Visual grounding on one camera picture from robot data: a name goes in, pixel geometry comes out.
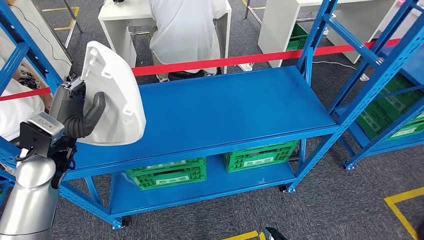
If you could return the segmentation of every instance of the black cable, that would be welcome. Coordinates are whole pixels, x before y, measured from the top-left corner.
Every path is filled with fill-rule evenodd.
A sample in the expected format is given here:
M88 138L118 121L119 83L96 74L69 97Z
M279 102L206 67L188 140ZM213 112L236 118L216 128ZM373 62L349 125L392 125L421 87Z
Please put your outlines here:
M102 9L103 5L105 5L106 0L104 0L103 4L98 8L98 13L100 13L100 9Z
M36 154L36 151L34 150L34 148L31 148L31 150L29 150L29 152L26 154L26 156L24 156L24 157L15 156L14 157L14 160L16 162L22 162L22 161L25 161L25 160L29 159L34 154Z
M41 37L43 38L43 39L45 39L46 41L47 41L47 43L50 45L50 47L51 47L51 57L54 59L54 60L58 60L58 61L63 61L63 62L65 62L69 67L72 67L71 66L71 64L69 64L69 62L67 62L67 61L65 61L65 60L63 60L63 59L60 59L60 58L55 58L55 49L53 48L53 45L49 42L49 40L47 40L47 38L41 33L41 30L39 29L39 27L38 26L36 26L32 21L30 21L30 20L28 20L26 17L25 17L25 14L24 14L24 12L19 8L19 7L17 7L17 6L15 6L15 5L12 5L12 4L9 4L9 6L13 6L13 7L15 7L15 8L17 8L19 11L20 11L20 13L22 14L22 16L23 16L23 19L25 19L27 22L29 22L30 24L32 24L37 30L38 30L38 32L40 33L40 35L41 35Z

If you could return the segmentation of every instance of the blue metal shelf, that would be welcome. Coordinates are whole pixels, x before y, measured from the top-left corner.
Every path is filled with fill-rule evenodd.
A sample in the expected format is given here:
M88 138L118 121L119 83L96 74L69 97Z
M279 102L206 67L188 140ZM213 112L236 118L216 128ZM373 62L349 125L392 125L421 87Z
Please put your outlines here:
M381 50L381 56L387 57L387 55L393 50L393 46L383 47ZM424 76L423 76L423 65L424 65L424 45L422 45L415 53L412 55L408 61L402 66L399 70L405 78L411 81L415 85L424 85Z
M139 86L144 136L123 146L78 144L76 179L334 133L295 66Z
M112 229L119 229L123 223L121 216L130 214L275 185L284 185L287 192L293 193L352 123L350 130L356 134L355 119L399 71L400 66L424 43L422 14L384 61L377 57L410 10L416 8L422 11L417 8L417 1L405 0L370 49L331 18L337 0L323 0L296 66L140 86L147 119L143 138L130 145L113 147L79 143L75 155L77 169L69 171L65 180L84 178L91 197L66 181L61 184L60 195L111 224ZM365 60L328 111L310 88L313 54L327 25L360 52ZM1 0L0 26L20 46L15 50L15 57L8 62L13 64L6 64L1 73L11 73L28 46L26 57L54 92L57 84L61 83L57 73L7 4ZM334 121L331 116L335 109L341 105L370 64L375 68L374 74L337 122ZM10 80L7 74L0 74L0 90ZM349 166L371 152L377 143L382 151L393 148L387 145L391 141L384 140L422 111L424 98L396 120L395 127L384 130L375 139L368 140L369 143L356 136L360 144L365 146L350 160ZM307 138L317 136L322 136L321 141L306 158ZM224 160L219 155L290 140L301 140L296 170L292 170L286 162L226 173ZM2 163L13 167L16 164L14 156L18 152L14 145L0 138ZM208 179L205 182L141 191L122 172L202 156L208 156ZM92 178L106 173L113 173L109 209L102 205ZM7 178L11 181L14 179L11 175Z
M338 107L336 108L335 113L337 116L341 116L345 110L346 110L345 107ZM350 127L348 128L348 131L353 136L356 143L361 148L364 148L371 142L371 140L364 133L364 131L362 130L362 128L358 125L356 121L350 125ZM372 150L367 152L365 157L376 155L376 154L382 154L382 153L386 153L386 152L390 152L394 150L410 148L417 145L421 145L423 143L424 143L424 132L405 136L405 137L395 138L393 140L382 141L377 143L372 148Z
M112 217L169 208L293 182L288 162L227 173L222 155L206 158L207 180L140 190L125 172L112 175L109 209Z

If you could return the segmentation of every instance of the white shirt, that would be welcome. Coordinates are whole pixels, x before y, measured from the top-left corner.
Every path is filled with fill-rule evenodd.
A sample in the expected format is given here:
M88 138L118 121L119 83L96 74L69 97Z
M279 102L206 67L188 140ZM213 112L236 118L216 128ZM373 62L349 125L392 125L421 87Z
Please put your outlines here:
M150 49L161 63L221 57L213 19L226 13L227 0L149 0L149 3L157 25ZM215 74L217 69L205 71Z

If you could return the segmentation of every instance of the sneaker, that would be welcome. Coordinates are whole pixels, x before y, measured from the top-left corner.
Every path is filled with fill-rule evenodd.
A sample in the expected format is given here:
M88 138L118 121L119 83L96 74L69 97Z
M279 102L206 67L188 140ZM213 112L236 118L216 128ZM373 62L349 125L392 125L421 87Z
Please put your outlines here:
M170 79L168 77L160 78L159 75L157 75L157 74L156 74L156 78L159 79L159 82L160 83L169 82L170 81Z

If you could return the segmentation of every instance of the white cable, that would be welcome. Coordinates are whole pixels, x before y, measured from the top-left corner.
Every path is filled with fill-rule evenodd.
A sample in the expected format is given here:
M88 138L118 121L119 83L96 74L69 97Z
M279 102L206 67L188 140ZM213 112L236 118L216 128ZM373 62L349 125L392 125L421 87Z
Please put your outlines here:
M346 68L350 68L350 69L356 70L356 68L354 68L353 66L344 65L344 64L341 64L340 62L335 62L335 61L313 61L312 63L314 63L314 64L337 64L337 65L340 65L340 66L343 66L343 67L346 67ZM365 73L363 73L362 76L360 76L359 79L362 82L366 82L370 78Z
M335 61L313 61L312 63L314 64L337 64L346 68L351 68L353 70L356 70L356 68L354 68L353 66L349 66L349 65L344 65L341 64L340 62L335 62Z

